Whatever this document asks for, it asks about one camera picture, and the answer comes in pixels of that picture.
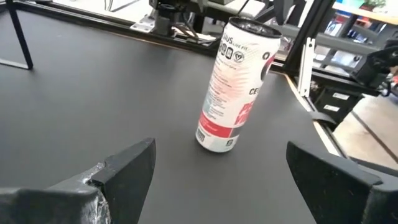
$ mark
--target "floor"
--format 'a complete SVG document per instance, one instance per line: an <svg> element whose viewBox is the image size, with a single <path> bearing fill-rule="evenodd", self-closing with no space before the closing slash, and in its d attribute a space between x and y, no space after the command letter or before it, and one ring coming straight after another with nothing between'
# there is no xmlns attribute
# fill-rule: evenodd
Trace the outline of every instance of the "floor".
<svg viewBox="0 0 398 224"><path fill-rule="evenodd" d="M152 8L148 0L136 0L134 4L119 10L118 12L105 11L105 4L109 0L54 0L55 2L77 7L88 11L103 13L129 21L138 21L144 15L150 13ZM112 9L133 0L114 0ZM328 49L318 47L316 53L319 57L326 55ZM346 66L354 67L352 60L354 55L346 52L338 52L335 61ZM334 72L345 73L344 70L335 67L326 69ZM398 138L395 127L398 127L398 98L365 96L334 132L338 142L348 155L365 161L381 164L398 169Z"/></svg>

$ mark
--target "red label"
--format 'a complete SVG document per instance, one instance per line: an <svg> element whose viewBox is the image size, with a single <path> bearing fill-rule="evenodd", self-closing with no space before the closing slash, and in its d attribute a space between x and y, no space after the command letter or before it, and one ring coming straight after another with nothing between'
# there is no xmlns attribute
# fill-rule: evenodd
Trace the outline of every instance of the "red label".
<svg viewBox="0 0 398 224"><path fill-rule="evenodd" d="M235 121L235 125L237 124L243 124L244 122L246 122L246 120L249 117L249 113L251 111L251 108L253 107L253 102L251 103L246 103L245 105L243 105L241 112L239 112L238 117L236 117L236 121Z"/></svg>
<svg viewBox="0 0 398 224"><path fill-rule="evenodd" d="M205 131L221 138L228 138L232 132L232 128L222 127L210 121L203 112L200 115L199 123Z"/></svg>

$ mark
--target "white can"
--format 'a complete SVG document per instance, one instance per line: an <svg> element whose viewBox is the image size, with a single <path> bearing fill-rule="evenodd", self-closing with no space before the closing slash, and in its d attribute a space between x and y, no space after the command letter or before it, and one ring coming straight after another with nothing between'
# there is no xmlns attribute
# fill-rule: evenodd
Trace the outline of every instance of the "white can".
<svg viewBox="0 0 398 224"><path fill-rule="evenodd" d="M196 132L213 152L231 150L280 46L282 34L232 17L224 28Z"/></svg>

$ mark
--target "black bracket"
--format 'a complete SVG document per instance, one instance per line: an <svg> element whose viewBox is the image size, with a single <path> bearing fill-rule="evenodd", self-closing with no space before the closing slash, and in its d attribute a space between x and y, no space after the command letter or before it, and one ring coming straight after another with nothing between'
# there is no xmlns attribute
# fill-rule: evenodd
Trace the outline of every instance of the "black bracket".
<svg viewBox="0 0 398 224"><path fill-rule="evenodd" d="M24 54L26 64L12 62L10 60L5 60L5 59L1 59L1 58L0 58L0 64L32 70L33 69L32 57L30 56L30 52L27 47L24 32L22 31L22 26L21 26L21 23L19 22L17 10L16 10L13 0L6 0L6 9L8 10L8 12L11 16L12 25L14 25L14 29L17 34L19 45L21 46L21 49L22 49L22 53Z"/></svg>
<svg viewBox="0 0 398 224"><path fill-rule="evenodd" d="M0 189L0 223L137 224L155 160L147 138L47 189Z"/></svg>
<svg viewBox="0 0 398 224"><path fill-rule="evenodd" d="M326 125L332 131L337 128L336 121L333 120L329 115L317 111L311 111L309 113L314 121L318 121L319 123Z"/></svg>
<svg viewBox="0 0 398 224"><path fill-rule="evenodd" d="M398 45L396 40L388 40L386 48L368 54L366 62L351 77L358 83L376 89L387 78L390 68L398 65Z"/></svg>
<svg viewBox="0 0 398 224"><path fill-rule="evenodd" d="M317 224L397 223L395 170L292 142L286 160Z"/></svg>

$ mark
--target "wire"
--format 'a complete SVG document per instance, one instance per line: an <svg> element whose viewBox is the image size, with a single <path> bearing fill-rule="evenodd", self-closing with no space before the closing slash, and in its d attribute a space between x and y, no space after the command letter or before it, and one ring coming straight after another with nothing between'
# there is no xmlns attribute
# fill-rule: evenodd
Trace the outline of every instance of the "wire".
<svg viewBox="0 0 398 224"><path fill-rule="evenodd" d="M243 11L243 9L246 7L246 5L248 4L249 1L250 1L250 0L246 0L246 1L244 2L244 4L242 5L242 7L241 7L240 10L238 11L238 13L236 13L235 16L239 16L239 15L240 15L240 13L241 13L241 12ZM183 20L183 23L184 23L184 25L188 28L188 30L189 30L193 35L189 34L189 33L185 30L185 28L184 28L183 26L180 26L180 25L178 25L178 24L174 24L174 27L175 27L176 29L178 29L179 31L181 31L181 32L182 32L183 34L185 34L186 36L188 36L188 37L190 37L190 38L193 38L193 39L196 41L196 43L198 43L198 44L209 44L209 43L210 43L210 47L214 47L215 45L218 45L217 42L219 42L219 41L221 40L221 37L217 37L217 38L214 39L214 40L203 40L203 41L199 41L200 38L199 38L198 34L197 34L196 31L193 29L193 27L189 24L187 18L185 17L185 14L183 13L183 12L184 12L184 9L185 9L185 8L179 10L179 11L182 13L182 20Z"/></svg>
<svg viewBox="0 0 398 224"><path fill-rule="evenodd" d="M250 0L246 0L243 4L243 6L241 7L241 9L238 11L238 13L236 14L236 16L239 16L240 13L243 11L243 9L246 7L246 5L248 4Z"/></svg>

